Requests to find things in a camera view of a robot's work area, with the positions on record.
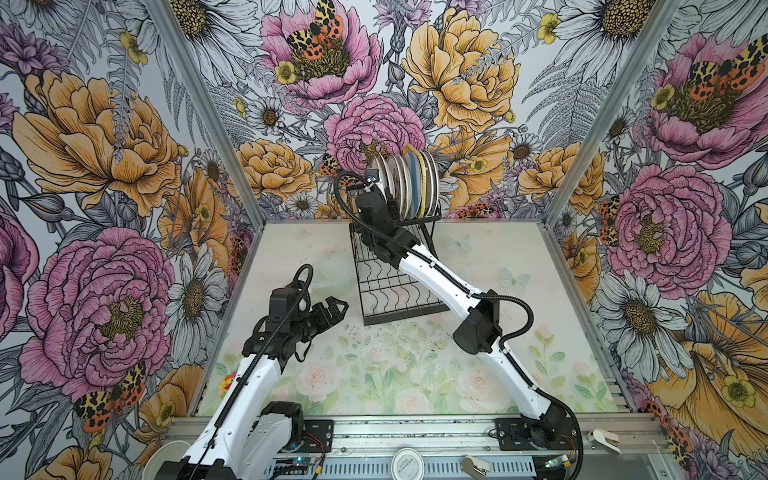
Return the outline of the white plate with chinese characters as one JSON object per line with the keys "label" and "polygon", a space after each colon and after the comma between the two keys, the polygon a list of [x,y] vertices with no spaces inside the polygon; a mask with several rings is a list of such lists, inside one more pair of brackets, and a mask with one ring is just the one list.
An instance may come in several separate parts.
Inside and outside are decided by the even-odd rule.
{"label": "white plate with chinese characters", "polygon": [[440,176],[439,176],[439,169],[438,169],[438,163],[436,162],[434,155],[427,151],[427,154],[429,156],[430,162],[431,162],[431,173],[433,176],[432,180],[432,190],[433,190],[433,201],[432,201],[432,210],[430,215],[431,216],[438,216],[442,213],[442,207],[440,206]]}

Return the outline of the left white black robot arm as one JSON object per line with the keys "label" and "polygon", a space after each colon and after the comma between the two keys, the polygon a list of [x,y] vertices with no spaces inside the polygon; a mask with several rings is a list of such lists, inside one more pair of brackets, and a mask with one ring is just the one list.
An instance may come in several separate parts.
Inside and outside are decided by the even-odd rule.
{"label": "left white black robot arm", "polygon": [[340,323],[349,304],[333,296],[313,303],[313,267],[301,265],[287,285],[272,291],[268,313],[244,342],[238,370],[214,415],[177,460],[156,452],[144,479],[257,479],[273,458],[300,444],[302,407],[265,400],[297,347]]}

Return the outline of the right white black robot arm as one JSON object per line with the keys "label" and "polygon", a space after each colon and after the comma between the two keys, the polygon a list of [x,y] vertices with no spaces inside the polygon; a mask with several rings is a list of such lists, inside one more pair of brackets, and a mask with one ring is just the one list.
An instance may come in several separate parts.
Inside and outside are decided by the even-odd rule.
{"label": "right white black robot arm", "polygon": [[459,318],[455,344],[494,372],[523,419],[524,439],[547,448],[564,437],[582,454],[583,434],[573,410],[544,391],[507,345],[532,328],[533,309],[520,298],[482,291],[441,263],[393,216],[376,180],[373,170],[364,175],[341,170],[333,181],[334,197],[361,230],[362,243],[379,261],[427,287]]}

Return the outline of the orange sunburst plate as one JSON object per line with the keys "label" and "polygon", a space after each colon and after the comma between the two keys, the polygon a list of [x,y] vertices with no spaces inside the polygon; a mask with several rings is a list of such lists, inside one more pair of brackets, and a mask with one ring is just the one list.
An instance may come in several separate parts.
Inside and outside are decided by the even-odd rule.
{"label": "orange sunburst plate", "polygon": [[388,176],[380,155],[375,155],[371,159],[370,167],[375,171],[373,174],[373,177],[375,178],[374,184],[383,195],[386,195],[388,189]]}
{"label": "orange sunburst plate", "polygon": [[395,187],[394,171],[389,166],[389,163],[386,158],[382,158],[381,163],[386,176],[385,196],[387,198],[390,211],[392,212],[394,218],[398,220],[399,219],[399,201],[397,199],[397,195],[394,190],[394,187]]}

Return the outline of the white plate green red rim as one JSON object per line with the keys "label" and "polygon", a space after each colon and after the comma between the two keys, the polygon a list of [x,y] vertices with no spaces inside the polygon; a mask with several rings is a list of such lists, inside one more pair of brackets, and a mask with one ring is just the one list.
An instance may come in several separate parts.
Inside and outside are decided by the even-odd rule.
{"label": "white plate green red rim", "polygon": [[432,176],[431,169],[430,169],[431,162],[430,162],[429,156],[427,154],[427,151],[423,152],[423,156],[424,156],[424,160],[425,160],[426,172],[427,172],[427,177],[428,177],[428,180],[427,180],[427,193],[428,193],[428,195],[427,195],[427,207],[425,208],[425,216],[426,217],[431,217],[430,213],[431,213],[431,210],[432,210],[432,201],[433,201],[433,190],[432,190],[433,176]]}

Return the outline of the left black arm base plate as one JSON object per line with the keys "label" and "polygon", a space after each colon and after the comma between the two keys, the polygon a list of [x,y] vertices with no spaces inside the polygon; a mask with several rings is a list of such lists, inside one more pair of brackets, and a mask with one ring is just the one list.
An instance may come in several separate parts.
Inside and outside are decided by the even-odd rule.
{"label": "left black arm base plate", "polygon": [[335,422],[333,420],[304,420],[294,428],[285,453],[330,453],[333,445]]}

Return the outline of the pale glass plate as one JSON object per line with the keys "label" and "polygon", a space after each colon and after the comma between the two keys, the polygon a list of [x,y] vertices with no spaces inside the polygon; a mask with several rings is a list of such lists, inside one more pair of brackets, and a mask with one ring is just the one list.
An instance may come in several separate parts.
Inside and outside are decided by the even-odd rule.
{"label": "pale glass plate", "polygon": [[402,198],[404,200],[404,219],[410,220],[413,218],[412,206],[413,206],[413,188],[412,188],[412,175],[410,171],[410,165],[408,156],[406,154],[401,155],[401,165],[403,167],[403,193]]}

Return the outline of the yellow woven square plate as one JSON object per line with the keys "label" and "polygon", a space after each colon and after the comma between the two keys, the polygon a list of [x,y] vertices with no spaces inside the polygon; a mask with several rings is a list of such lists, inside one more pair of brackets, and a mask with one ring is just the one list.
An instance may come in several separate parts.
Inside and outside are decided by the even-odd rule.
{"label": "yellow woven square plate", "polygon": [[421,169],[422,169],[422,174],[423,174],[422,198],[421,198],[422,206],[420,208],[419,216],[417,218],[422,218],[425,215],[425,208],[427,207],[427,195],[428,195],[428,193],[427,193],[427,180],[428,180],[428,177],[427,177],[427,172],[426,172],[425,160],[424,160],[423,154],[420,151],[416,150],[415,148],[409,146],[409,147],[406,148],[406,151],[407,150],[411,150],[414,153],[416,153],[418,155],[418,157],[419,157],[420,162],[421,162]]}

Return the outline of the white plate red ring pattern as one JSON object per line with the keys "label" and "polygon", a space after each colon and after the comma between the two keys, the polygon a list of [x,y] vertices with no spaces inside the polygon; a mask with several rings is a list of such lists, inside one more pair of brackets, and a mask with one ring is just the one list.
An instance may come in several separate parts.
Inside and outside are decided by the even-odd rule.
{"label": "white plate red ring pattern", "polygon": [[395,174],[394,189],[396,191],[396,198],[398,202],[399,219],[404,221],[407,216],[407,198],[405,196],[406,183],[404,175],[405,171],[403,169],[402,160],[399,155],[393,155],[391,160]]}

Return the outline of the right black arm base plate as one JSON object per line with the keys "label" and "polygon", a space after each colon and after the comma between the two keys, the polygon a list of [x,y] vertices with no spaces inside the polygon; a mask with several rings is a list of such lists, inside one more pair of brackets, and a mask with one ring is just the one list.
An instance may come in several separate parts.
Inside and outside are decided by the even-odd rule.
{"label": "right black arm base plate", "polygon": [[488,436],[501,451],[569,450],[578,448],[573,421],[565,418],[556,427],[525,417],[502,417],[493,421]]}

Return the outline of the blue white striped plate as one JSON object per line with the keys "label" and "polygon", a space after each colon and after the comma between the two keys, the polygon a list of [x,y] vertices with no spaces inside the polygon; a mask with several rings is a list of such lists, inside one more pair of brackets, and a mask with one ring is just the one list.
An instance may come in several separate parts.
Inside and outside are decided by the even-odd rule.
{"label": "blue white striped plate", "polygon": [[416,153],[411,150],[405,152],[404,160],[408,166],[410,173],[410,208],[409,218],[415,219],[419,216],[419,211],[422,206],[422,180],[423,174],[421,169],[421,162]]}

